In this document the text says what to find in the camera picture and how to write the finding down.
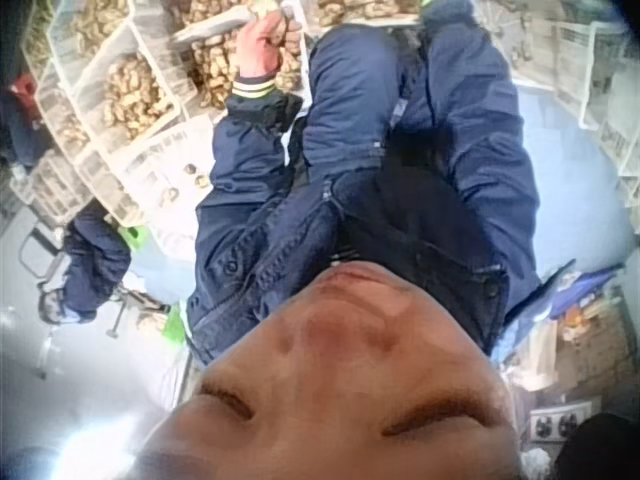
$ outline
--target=navy blue jacket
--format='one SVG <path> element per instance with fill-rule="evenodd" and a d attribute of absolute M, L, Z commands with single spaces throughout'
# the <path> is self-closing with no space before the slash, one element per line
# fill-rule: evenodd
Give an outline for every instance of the navy blue jacket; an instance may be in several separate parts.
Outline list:
<path fill-rule="evenodd" d="M 197 211 L 197 286 L 188 319 L 202 363 L 328 268 L 343 243 L 358 259 L 426 290 L 487 354 L 516 317 L 527 316 L 530 325 L 544 309 L 548 289 L 539 289 L 532 249 L 538 197 L 522 147 L 517 92 L 506 63 L 470 19 L 470 6 L 457 0 L 423 17 L 422 71 L 414 75 L 418 88 L 404 118 L 417 111 L 428 129 L 448 132 L 439 171 L 416 162 L 390 165 L 384 142 L 360 145 L 357 134 L 344 158 L 331 151 L 339 161 L 315 165 L 304 152 L 309 181 L 294 188 L 280 132 L 250 120 L 252 112 L 269 117 L 264 112 L 283 95 L 230 98 L 230 115 L 213 141 L 214 190 Z M 333 39 L 345 34 L 360 35 L 352 29 Z M 312 59 L 312 88 L 314 62 L 321 61 L 328 60 Z M 370 73 L 373 88 L 381 73 Z M 331 121 L 340 122 L 334 113 Z M 360 114 L 345 111 L 344 121 Z M 519 328 L 521 338 L 526 329 Z"/>

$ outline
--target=light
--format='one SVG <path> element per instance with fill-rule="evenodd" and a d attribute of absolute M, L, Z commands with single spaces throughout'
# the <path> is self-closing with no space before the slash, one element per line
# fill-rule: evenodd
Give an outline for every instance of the light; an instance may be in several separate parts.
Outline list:
<path fill-rule="evenodd" d="M 127 444 L 135 425 L 133 417 L 126 417 L 73 435 L 51 480 L 109 480 L 126 472 L 134 461 Z"/>

